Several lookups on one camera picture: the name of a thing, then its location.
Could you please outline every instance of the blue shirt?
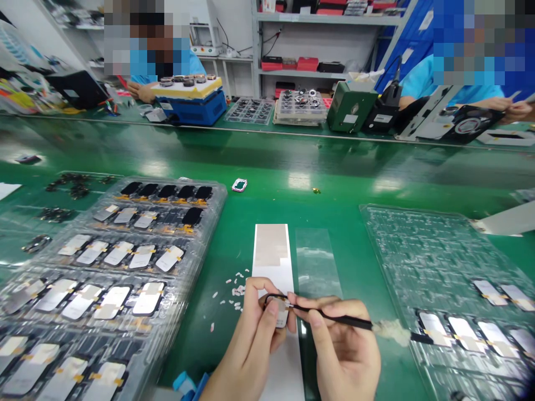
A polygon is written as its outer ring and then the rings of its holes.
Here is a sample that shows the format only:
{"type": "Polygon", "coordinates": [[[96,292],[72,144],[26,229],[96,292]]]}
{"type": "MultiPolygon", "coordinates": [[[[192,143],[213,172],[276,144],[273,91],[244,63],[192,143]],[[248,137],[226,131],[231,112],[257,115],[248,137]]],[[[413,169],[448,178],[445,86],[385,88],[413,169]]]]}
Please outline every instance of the blue shirt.
{"type": "MultiPolygon", "coordinates": [[[[191,74],[206,74],[205,68],[201,64],[201,60],[189,50],[189,68],[185,67],[187,64],[182,64],[182,69],[180,75],[191,75],[191,74]]],[[[130,77],[132,82],[137,82],[142,85],[147,85],[151,82],[158,82],[157,75],[132,75],[130,77]]]]}
{"type": "MultiPolygon", "coordinates": [[[[405,78],[401,80],[403,86],[401,96],[412,96],[419,99],[424,96],[430,96],[438,88],[433,82],[433,55],[427,56],[420,61],[405,78]]],[[[463,86],[459,93],[455,95],[449,106],[456,104],[469,104],[488,99],[490,97],[505,97],[502,88],[498,85],[473,85],[463,86]]]]}

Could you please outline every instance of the person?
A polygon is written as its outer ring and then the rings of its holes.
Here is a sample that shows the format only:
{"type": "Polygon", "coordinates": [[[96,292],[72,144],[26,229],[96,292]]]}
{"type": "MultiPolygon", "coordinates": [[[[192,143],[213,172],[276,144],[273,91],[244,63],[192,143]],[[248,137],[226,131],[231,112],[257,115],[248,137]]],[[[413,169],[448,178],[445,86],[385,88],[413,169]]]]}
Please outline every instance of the person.
{"type": "MultiPolygon", "coordinates": [[[[262,395],[268,379],[269,355],[285,340],[286,328],[275,328],[276,302],[269,302],[266,309],[262,309],[265,297],[258,299],[261,290],[280,294],[268,278],[247,279],[244,311],[200,401],[256,401],[262,395]]],[[[292,292],[288,293],[288,301],[312,309],[309,312],[291,309],[287,328],[296,332],[295,315],[310,323],[318,354],[317,379],[322,400],[373,401],[381,373],[381,356],[375,335],[368,330],[324,319],[317,311],[331,317],[348,315],[369,320],[364,304],[359,300],[342,301],[334,296],[306,299],[292,292]]]]}
{"type": "MultiPolygon", "coordinates": [[[[189,68],[182,67],[181,75],[192,74],[206,74],[205,68],[201,64],[201,60],[189,49],[189,68]]],[[[158,78],[158,75],[132,75],[130,81],[127,82],[128,91],[136,100],[141,100],[144,103],[154,103],[155,95],[150,89],[153,87],[158,78]]]]}
{"type": "MultiPolygon", "coordinates": [[[[434,57],[427,56],[401,80],[403,87],[400,98],[400,110],[406,108],[417,99],[430,96],[438,88],[433,82],[434,57]]],[[[511,124],[526,117],[532,107],[525,101],[513,103],[505,97],[499,85],[464,86],[450,101],[449,106],[461,107],[471,105],[505,111],[500,124],[511,124]]]]}

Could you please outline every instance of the blue machine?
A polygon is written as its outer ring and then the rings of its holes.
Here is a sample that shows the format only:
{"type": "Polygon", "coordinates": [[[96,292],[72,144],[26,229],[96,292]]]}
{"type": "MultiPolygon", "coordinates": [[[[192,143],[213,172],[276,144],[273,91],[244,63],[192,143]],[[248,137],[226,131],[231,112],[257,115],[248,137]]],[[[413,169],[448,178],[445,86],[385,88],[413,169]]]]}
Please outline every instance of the blue machine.
{"type": "Polygon", "coordinates": [[[181,124],[212,126],[227,109],[223,87],[204,99],[176,99],[158,96],[166,116],[181,124]]]}

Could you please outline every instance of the black plastic piece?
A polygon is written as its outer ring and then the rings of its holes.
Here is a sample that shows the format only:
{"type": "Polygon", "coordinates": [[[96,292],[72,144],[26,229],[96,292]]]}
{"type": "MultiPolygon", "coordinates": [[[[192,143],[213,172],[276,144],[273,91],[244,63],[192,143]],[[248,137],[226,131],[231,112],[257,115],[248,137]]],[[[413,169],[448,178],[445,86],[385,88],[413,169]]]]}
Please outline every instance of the black plastic piece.
{"type": "Polygon", "coordinates": [[[185,187],[182,187],[182,189],[178,192],[177,198],[178,199],[188,199],[193,196],[193,190],[195,189],[192,185],[186,185],[185,187]]]}
{"type": "Polygon", "coordinates": [[[209,199],[212,196],[212,187],[200,187],[195,194],[196,199],[209,199]]]}
{"type": "Polygon", "coordinates": [[[166,185],[160,190],[160,193],[158,194],[158,198],[167,199],[171,195],[174,195],[174,192],[176,191],[177,186],[176,185],[166,185]]]}
{"type": "Polygon", "coordinates": [[[201,208],[191,208],[182,218],[182,224],[186,224],[188,226],[194,226],[195,224],[198,224],[199,221],[201,221],[201,213],[201,208]]]}
{"type": "Polygon", "coordinates": [[[147,184],[141,191],[139,191],[139,196],[141,197],[149,197],[154,192],[156,192],[156,189],[158,188],[158,184],[147,184]]]}
{"type": "Polygon", "coordinates": [[[123,190],[121,191],[121,194],[132,195],[134,192],[138,190],[140,185],[141,185],[141,182],[132,182],[123,188],[123,190]]]}

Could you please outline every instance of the green workbench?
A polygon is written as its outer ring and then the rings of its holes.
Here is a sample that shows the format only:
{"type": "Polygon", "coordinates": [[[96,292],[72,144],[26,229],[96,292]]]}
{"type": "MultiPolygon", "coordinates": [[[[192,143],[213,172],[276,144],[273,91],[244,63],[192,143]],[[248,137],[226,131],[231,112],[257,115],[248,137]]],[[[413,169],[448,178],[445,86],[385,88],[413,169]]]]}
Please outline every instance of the green workbench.
{"type": "MultiPolygon", "coordinates": [[[[344,297],[362,299],[373,319],[395,319],[359,205],[376,203],[483,218],[516,206],[510,196],[513,190],[535,187],[535,157],[524,152],[4,116],[0,117],[0,182],[24,186],[0,201],[0,264],[20,264],[27,258],[19,250],[25,240],[48,228],[59,229],[22,224],[21,206],[82,211],[105,190],[99,188],[77,201],[66,193],[45,193],[44,187],[63,170],[191,177],[216,180],[229,189],[159,378],[159,385],[165,387],[184,370],[199,380],[224,354],[239,313],[215,304],[212,295],[229,291],[225,281],[251,268],[255,224],[288,224],[296,283],[296,233],[302,235],[306,229],[326,232],[325,243],[332,248],[344,297]],[[38,154],[42,160],[20,165],[14,159],[21,154],[38,154]],[[249,181],[243,193],[230,191],[238,177],[249,181]],[[312,188],[319,188],[321,194],[312,188]],[[212,322],[215,330],[210,333],[212,322]]],[[[535,279],[535,233],[490,240],[535,279]]],[[[377,400],[428,399],[426,381],[410,350],[382,339],[379,345],[382,374],[377,400]]],[[[301,350],[307,399],[316,399],[310,337],[301,341],[301,350]]]]}

